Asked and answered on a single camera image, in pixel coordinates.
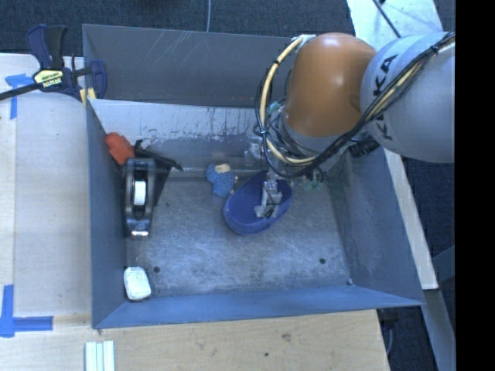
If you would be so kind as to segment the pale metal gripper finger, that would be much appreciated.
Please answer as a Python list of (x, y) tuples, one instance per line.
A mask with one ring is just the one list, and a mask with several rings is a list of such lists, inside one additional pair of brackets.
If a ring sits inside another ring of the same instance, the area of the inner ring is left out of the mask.
[(278, 206), (275, 204), (259, 205), (254, 207), (254, 214), (257, 218), (276, 218), (278, 214)]
[(263, 183), (263, 204), (279, 205), (283, 194), (278, 190), (277, 180), (266, 180)]

